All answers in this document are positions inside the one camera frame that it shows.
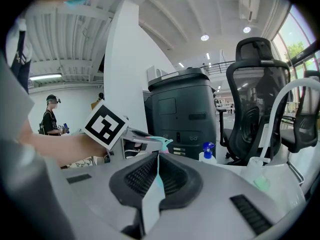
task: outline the white hose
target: white hose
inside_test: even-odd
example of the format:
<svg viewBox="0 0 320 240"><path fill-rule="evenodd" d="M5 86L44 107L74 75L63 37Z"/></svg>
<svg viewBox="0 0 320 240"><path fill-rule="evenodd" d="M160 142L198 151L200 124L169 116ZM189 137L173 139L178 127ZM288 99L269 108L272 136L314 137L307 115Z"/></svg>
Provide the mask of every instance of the white hose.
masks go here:
<svg viewBox="0 0 320 240"><path fill-rule="evenodd" d="M288 83L285 87L283 87L281 89L281 91L279 92L279 94L275 98L274 104L272 106L270 119L269 119L268 133L266 135L264 146L263 146L263 149L262 149L262 152L260 155L261 158L264 158L267 153L267 149L269 147L272 131L274 128L276 112L277 112L277 109L278 109L278 106L279 106L281 100L288 92L291 91L291 89L299 87L299 86L309 87L309 88L315 89L318 92L320 92L320 82L318 82L314 79L311 79L311 78L303 78L303 79L294 80L294 81Z"/></svg>

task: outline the ceiling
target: ceiling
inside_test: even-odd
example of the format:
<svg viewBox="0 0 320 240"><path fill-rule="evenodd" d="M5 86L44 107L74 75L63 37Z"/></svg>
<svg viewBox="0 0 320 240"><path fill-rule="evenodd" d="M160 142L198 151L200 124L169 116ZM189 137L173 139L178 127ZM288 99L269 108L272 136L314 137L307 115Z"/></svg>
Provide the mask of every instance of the ceiling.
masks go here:
<svg viewBox="0 0 320 240"><path fill-rule="evenodd" d="M32 5L26 12L27 38L33 47L30 75L61 73L62 78L34 81L30 88L102 83L99 67L120 1ZM289 9L287 0L140 0L138 4L139 25L177 70L179 62L187 68L234 60L238 41L272 38ZM246 26L251 27L248 34L243 32ZM200 40L203 34L209 35L208 41Z"/></svg>

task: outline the floor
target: floor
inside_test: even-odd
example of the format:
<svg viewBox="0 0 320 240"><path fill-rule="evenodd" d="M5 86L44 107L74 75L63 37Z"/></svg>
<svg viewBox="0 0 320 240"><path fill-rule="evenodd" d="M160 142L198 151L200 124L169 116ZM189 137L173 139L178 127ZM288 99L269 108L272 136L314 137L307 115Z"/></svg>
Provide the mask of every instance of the floor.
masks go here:
<svg viewBox="0 0 320 240"><path fill-rule="evenodd" d="M232 161L231 158L226 159L227 148L220 145L220 123L219 117L216 120L216 160L218 164L226 164ZM223 115L224 128L232 129L235 123L235 114ZM269 165L281 165L287 162L288 149L286 146L281 145L279 152L274 156ZM320 172L320 138L315 147L307 147L300 150L299 153L291 153L290 161L293 165L303 174L304 183L301 186L305 194L312 186Z"/></svg>

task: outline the white bottle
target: white bottle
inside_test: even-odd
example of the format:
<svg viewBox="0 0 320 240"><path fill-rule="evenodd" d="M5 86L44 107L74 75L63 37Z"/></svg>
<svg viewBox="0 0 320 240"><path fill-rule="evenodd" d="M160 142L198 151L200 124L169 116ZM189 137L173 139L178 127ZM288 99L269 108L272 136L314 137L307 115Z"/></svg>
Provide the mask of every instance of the white bottle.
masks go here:
<svg viewBox="0 0 320 240"><path fill-rule="evenodd" d="M199 161L200 162L204 162L204 163L209 164L209 165L216 165L217 164L217 160L212 155L211 151L210 152L207 152L207 151L206 152L201 152L199 154Z"/></svg>

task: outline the office chair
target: office chair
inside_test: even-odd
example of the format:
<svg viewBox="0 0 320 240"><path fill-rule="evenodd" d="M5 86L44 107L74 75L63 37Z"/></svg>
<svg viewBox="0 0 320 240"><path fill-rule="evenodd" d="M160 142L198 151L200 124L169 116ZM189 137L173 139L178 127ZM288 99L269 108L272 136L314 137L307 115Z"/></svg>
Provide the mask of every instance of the office chair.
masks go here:
<svg viewBox="0 0 320 240"><path fill-rule="evenodd" d="M305 78L312 78L320 82L320 72L307 70ZM281 142L288 148L287 164L299 179L301 185L305 178L299 170L290 162L290 153L298 153L301 149L315 147L318 142L317 119L320 109L320 93L309 87L302 88L302 96L295 116L285 116L293 121L293 128L282 129Z"/></svg>
<svg viewBox="0 0 320 240"><path fill-rule="evenodd" d="M226 78L234 100L233 129L224 129L223 113L217 109L220 120L220 145L227 147L228 165L248 164L263 148L273 103L280 90L290 81L288 65L275 60L271 44L265 38L250 37L236 46L236 62L226 70ZM273 134L266 157L273 158L281 146L280 123L288 95L281 101L274 121Z"/></svg>

